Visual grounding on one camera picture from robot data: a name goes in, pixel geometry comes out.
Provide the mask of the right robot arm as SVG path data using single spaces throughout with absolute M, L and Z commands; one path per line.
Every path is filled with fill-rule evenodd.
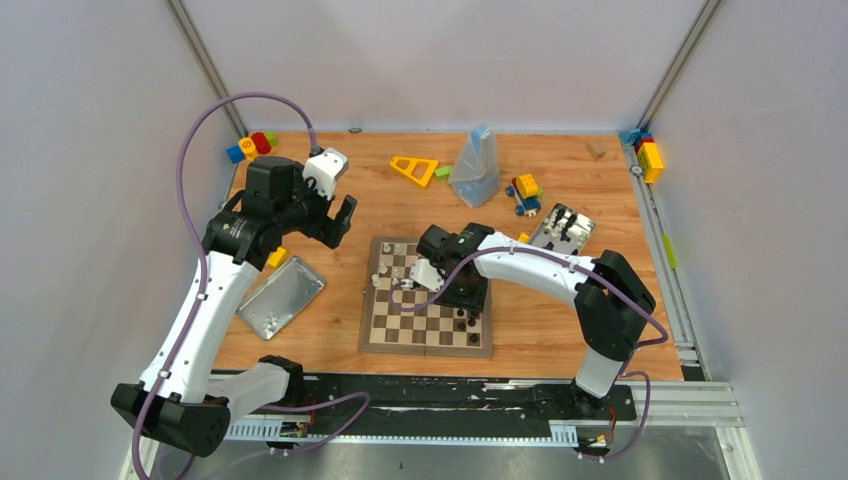
M 619 253 L 571 255 L 522 243 L 481 224 L 459 233 L 430 226 L 416 246 L 407 284 L 432 292 L 432 302 L 467 312 L 480 311 L 488 283 L 503 280 L 547 294 L 572 307 L 587 351 L 573 380 L 571 403 L 584 417 L 596 417 L 611 403 L 610 389 L 645 342 L 647 325 L 667 331 L 653 318 L 656 301 Z

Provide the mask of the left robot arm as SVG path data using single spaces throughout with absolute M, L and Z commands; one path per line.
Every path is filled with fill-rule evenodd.
M 328 148 L 300 163 L 264 156 L 246 183 L 207 224 L 193 283 L 159 353 L 135 384 L 122 383 L 111 405 L 142 436 L 198 457 L 211 455 L 230 425 L 273 404 L 283 413 L 306 400 L 303 368 L 266 355 L 227 380 L 210 379 L 236 310 L 285 235 L 299 232 L 331 249 L 350 230 L 357 201 L 328 211 L 347 158 Z

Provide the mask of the yellow tin with chess pieces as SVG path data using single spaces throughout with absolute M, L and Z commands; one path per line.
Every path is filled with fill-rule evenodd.
M 579 255 L 596 228 L 596 222 L 562 203 L 542 219 L 529 244 L 567 255 Z

